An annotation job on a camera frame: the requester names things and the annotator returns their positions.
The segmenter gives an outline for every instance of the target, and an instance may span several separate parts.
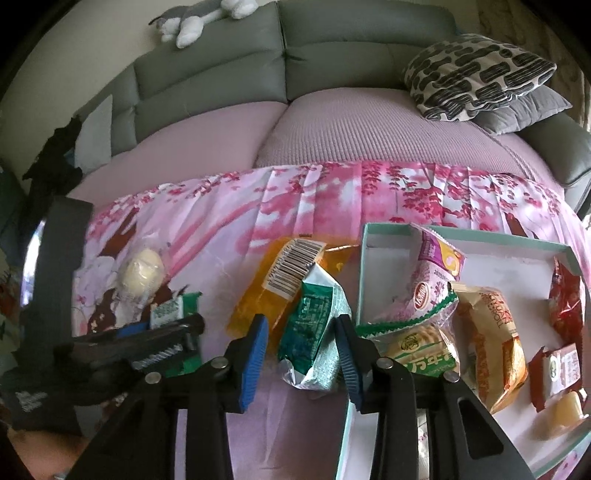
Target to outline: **pink floral cloth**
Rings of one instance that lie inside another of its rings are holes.
[[[591,280],[581,222],[534,181],[421,163],[268,167],[163,184],[98,212],[74,280],[73,334],[123,324],[113,292],[116,272],[136,242],[157,237],[168,246],[164,293],[203,292],[202,354],[205,360],[223,354],[229,316],[270,240],[302,233],[359,238],[368,222],[446,225],[567,244]],[[333,478],[346,399],[312,402],[281,383],[266,369],[249,411],[228,418],[236,478],[310,478],[310,465],[314,478]],[[297,440],[309,437],[312,426],[314,441]]]

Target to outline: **screw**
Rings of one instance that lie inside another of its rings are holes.
[[[218,370],[223,370],[224,368],[226,368],[228,365],[230,364],[230,362],[228,361],[228,359],[224,356],[217,356],[216,358],[214,358],[212,360],[212,367],[218,369]]]
[[[460,375],[453,370],[448,370],[447,372],[443,372],[443,378],[449,383],[456,383],[460,380]]]
[[[162,375],[160,375],[158,372],[150,372],[145,376],[144,380],[146,380],[148,385],[155,385],[160,383],[160,380],[162,380]]]
[[[381,356],[376,360],[375,364],[378,366],[378,368],[387,370],[388,368],[392,368],[394,366],[394,360],[388,358],[387,356]]]

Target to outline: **cardboard box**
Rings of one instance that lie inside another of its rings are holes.
[[[441,236],[466,254],[461,281],[468,285],[498,288],[514,317],[526,360],[542,347],[559,348],[562,341],[548,322],[548,292],[555,256],[574,274],[581,270],[570,247],[502,233],[434,227]],[[357,323],[371,321],[390,304],[392,296],[410,277],[408,225],[369,223],[361,252],[361,277]],[[591,300],[587,291],[583,344],[583,385],[589,387],[589,335]],[[528,382],[513,404],[494,415],[536,477],[557,465],[580,442],[591,439],[591,424],[553,440],[540,440],[541,420],[530,402]],[[341,445],[338,480],[369,478],[374,455],[377,414],[360,415],[349,403]]]

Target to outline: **barcode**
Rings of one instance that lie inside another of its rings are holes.
[[[286,300],[293,300],[301,281],[325,246],[325,243],[303,238],[290,240],[277,255],[262,287]]]

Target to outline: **brand logo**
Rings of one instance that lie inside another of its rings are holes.
[[[550,356],[550,380],[555,382],[558,378],[558,359],[552,355]]]
[[[36,408],[41,407],[42,403],[40,400],[48,397],[45,392],[37,392],[34,394],[30,394],[29,392],[16,392],[15,395],[17,396],[18,402],[21,404],[22,410],[26,413],[32,412]]]
[[[414,289],[414,306],[417,310],[422,310],[429,301],[429,287],[425,282],[419,283]]]
[[[407,352],[412,352],[418,348],[418,338],[416,333],[411,333],[410,335],[406,336],[400,345],[402,350]]]
[[[167,348],[166,350],[162,350],[159,353],[155,353],[150,355],[149,357],[144,358],[143,360],[136,360],[131,364],[134,370],[142,370],[143,368],[149,367],[150,365],[157,364],[162,360],[166,360],[167,358],[176,355],[177,353],[181,353],[183,351],[183,346],[180,343]]]

